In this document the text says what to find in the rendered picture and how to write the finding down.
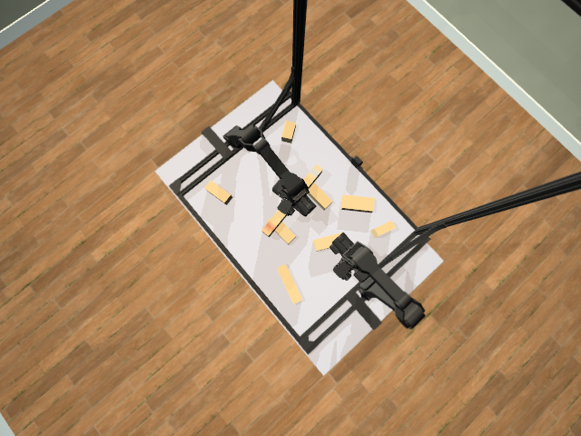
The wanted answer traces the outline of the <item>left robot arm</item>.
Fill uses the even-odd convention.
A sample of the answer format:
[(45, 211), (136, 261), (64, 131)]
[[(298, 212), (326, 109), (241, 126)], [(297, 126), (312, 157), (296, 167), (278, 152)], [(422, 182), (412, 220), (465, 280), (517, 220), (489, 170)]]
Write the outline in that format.
[(411, 300), (411, 296), (391, 280), (378, 266), (377, 259), (369, 247), (359, 241), (353, 243), (345, 233), (340, 234), (332, 243), (343, 256), (333, 268), (342, 280), (347, 281), (351, 277), (352, 268), (369, 275), (365, 282), (360, 282), (356, 287), (361, 297), (367, 301), (371, 298), (379, 299), (395, 312), (404, 327), (411, 330), (425, 317), (422, 304), (413, 298), (414, 301)]

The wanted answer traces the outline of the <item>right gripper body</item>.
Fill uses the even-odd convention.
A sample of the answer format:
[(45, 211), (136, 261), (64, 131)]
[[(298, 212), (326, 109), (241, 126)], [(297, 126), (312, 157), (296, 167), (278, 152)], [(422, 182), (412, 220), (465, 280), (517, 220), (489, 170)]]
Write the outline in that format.
[[(280, 180), (279, 180), (279, 181), (278, 181), (278, 182), (277, 182), (277, 183), (276, 183), (276, 184), (275, 184), (275, 185), (272, 187), (272, 191), (273, 191), (274, 193), (276, 193), (277, 195), (279, 195), (279, 194), (280, 194), (282, 197), (283, 197), (283, 196), (285, 196), (285, 197), (286, 197), (286, 198), (287, 198), (287, 199), (290, 201), (290, 199), (287, 197), (286, 193), (285, 193), (285, 192), (283, 192), (283, 190), (284, 190), (284, 189), (281, 187), (281, 179), (280, 179)], [(299, 210), (299, 213), (301, 213), (303, 216), (305, 216), (301, 210)]]

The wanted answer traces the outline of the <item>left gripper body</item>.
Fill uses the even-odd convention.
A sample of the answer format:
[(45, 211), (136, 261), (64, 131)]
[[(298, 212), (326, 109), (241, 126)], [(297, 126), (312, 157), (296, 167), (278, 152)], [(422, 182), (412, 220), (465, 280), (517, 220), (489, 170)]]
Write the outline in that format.
[[(339, 254), (342, 256), (341, 252), (340, 252), (340, 251), (339, 251), (339, 250), (338, 250), (338, 249), (337, 249), (337, 248), (334, 246), (334, 244), (330, 245), (330, 249), (331, 249), (331, 250), (332, 250), (332, 251), (333, 251), (335, 254), (336, 254), (336, 253), (339, 253)], [(343, 257), (343, 256), (342, 256), (342, 257)], [(365, 282), (365, 281), (366, 281), (366, 280), (369, 278), (369, 275), (368, 275), (368, 274), (366, 274), (366, 273), (363, 273), (363, 272), (360, 272), (360, 271), (358, 271), (358, 272), (357, 272), (357, 274), (355, 274), (354, 276), (357, 278), (357, 280), (358, 280), (359, 282)]]

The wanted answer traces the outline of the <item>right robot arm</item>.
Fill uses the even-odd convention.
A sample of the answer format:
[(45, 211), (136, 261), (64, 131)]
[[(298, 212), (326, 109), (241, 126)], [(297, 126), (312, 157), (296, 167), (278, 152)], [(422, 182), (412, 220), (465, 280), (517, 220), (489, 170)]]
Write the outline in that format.
[[(316, 205), (307, 196), (309, 193), (308, 185), (302, 178), (298, 177), (297, 174), (291, 173), (287, 169), (276, 153), (274, 153), (270, 148), (270, 144), (265, 139), (262, 130), (256, 125), (250, 125), (245, 130), (238, 125), (235, 125), (234, 127), (228, 133), (222, 136), (224, 140), (233, 148), (233, 150), (236, 151), (243, 146), (249, 152), (256, 152), (257, 154), (260, 154), (273, 170), (273, 172), (275, 172), (281, 179), (281, 187), (284, 189), (283, 192), (286, 193), (290, 201), (285, 196), (283, 196), (283, 199), (278, 205), (277, 209), (288, 216), (292, 216), (295, 212), (293, 207), (295, 205), (303, 212), (305, 216), (306, 214), (308, 215), (311, 211), (313, 211), (316, 208)], [(239, 134), (240, 136), (238, 136)], [(237, 135), (238, 138), (235, 135)], [(253, 145), (260, 138), (262, 139)]]

